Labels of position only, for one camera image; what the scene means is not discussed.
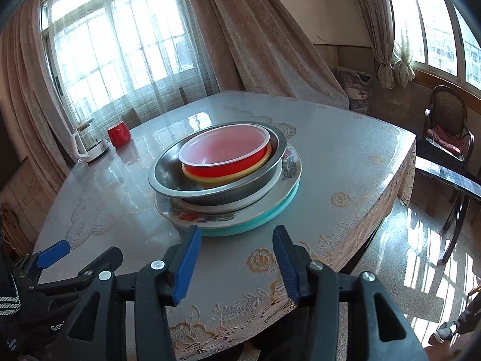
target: shoe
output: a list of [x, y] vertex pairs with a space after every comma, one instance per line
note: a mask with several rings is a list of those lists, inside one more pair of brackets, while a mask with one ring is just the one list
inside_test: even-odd
[[430, 345], [434, 345], [436, 342], [443, 343], [444, 341], [451, 341], [451, 339], [453, 339], [453, 336], [456, 330], [458, 329], [455, 323], [456, 323], [455, 321], [452, 321], [452, 322], [441, 324], [439, 328], [436, 330], [436, 332], [433, 335], [431, 335], [428, 343]]

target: table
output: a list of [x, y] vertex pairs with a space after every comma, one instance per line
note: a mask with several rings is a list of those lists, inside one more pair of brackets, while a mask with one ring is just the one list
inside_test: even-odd
[[[132, 130], [132, 140], [92, 164], [77, 164], [45, 220], [35, 251], [66, 239], [71, 253], [40, 282], [76, 276], [110, 246], [137, 271], [179, 243], [154, 206], [147, 173], [170, 144], [229, 121], [279, 128], [302, 160], [299, 190], [277, 218], [247, 233], [202, 240], [187, 296], [168, 307], [179, 359], [201, 359], [245, 341], [295, 308], [272, 250], [272, 230], [286, 226], [311, 257], [339, 270], [392, 208], [409, 202], [414, 134], [364, 115], [285, 97], [227, 91], [198, 100]], [[135, 354], [133, 308], [127, 307], [127, 351]]]

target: teal plate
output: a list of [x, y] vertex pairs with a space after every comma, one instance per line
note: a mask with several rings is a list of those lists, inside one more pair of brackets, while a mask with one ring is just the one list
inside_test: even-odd
[[[296, 184], [293, 186], [292, 190], [290, 191], [289, 195], [284, 199], [284, 201], [279, 202], [278, 205], [274, 206], [272, 209], [268, 210], [267, 212], [259, 215], [252, 220], [246, 221], [245, 223], [239, 225], [233, 225], [231, 227], [219, 228], [219, 229], [201, 229], [202, 236], [210, 236], [210, 237], [218, 237], [218, 236], [231, 236], [237, 235], [239, 233], [247, 232], [248, 230], [253, 230], [254, 228], [260, 227], [265, 223], [271, 221], [274, 217], [278, 216], [294, 199], [294, 196], [297, 193], [297, 189], [299, 188], [299, 179], [297, 180]], [[175, 225], [177, 230], [187, 230], [187, 228], [180, 227]]]

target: screw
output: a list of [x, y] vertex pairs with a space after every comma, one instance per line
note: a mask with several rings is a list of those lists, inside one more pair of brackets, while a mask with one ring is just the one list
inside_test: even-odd
[[376, 276], [370, 271], [365, 271], [362, 273], [362, 279], [367, 282], [373, 282], [376, 279]]
[[108, 279], [110, 279], [111, 276], [112, 276], [112, 273], [109, 272], [108, 270], [105, 270], [99, 274], [99, 279], [101, 281], [107, 281]]
[[165, 263], [163, 260], [155, 260], [151, 263], [151, 267], [154, 270], [160, 270], [163, 269], [165, 266]]
[[309, 263], [309, 267], [312, 270], [322, 270], [324, 268], [324, 265], [317, 260], [313, 260], [311, 263]]

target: blue gripper pad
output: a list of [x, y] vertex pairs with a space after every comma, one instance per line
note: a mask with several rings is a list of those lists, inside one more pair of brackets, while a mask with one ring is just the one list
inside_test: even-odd
[[37, 267], [46, 269], [58, 262], [60, 259], [70, 253], [70, 244], [67, 240], [61, 240], [38, 255]]
[[188, 285], [191, 283], [192, 273], [194, 272], [194, 267], [199, 257], [201, 239], [202, 233], [199, 227], [195, 226], [191, 242], [187, 246], [184, 257], [175, 273], [175, 288], [172, 293], [172, 300], [176, 305], [179, 304], [187, 294]]
[[286, 242], [290, 242], [290, 245], [294, 247], [286, 229], [282, 225], [278, 225], [274, 228], [274, 232], [272, 233], [272, 246], [274, 248], [274, 254], [276, 254], [277, 263], [282, 275], [282, 280], [284, 281], [284, 286], [286, 287], [287, 295], [296, 305], [298, 305], [301, 301], [301, 293], [299, 292], [299, 274], [295, 270], [288, 252], [288, 247], [285, 244]]

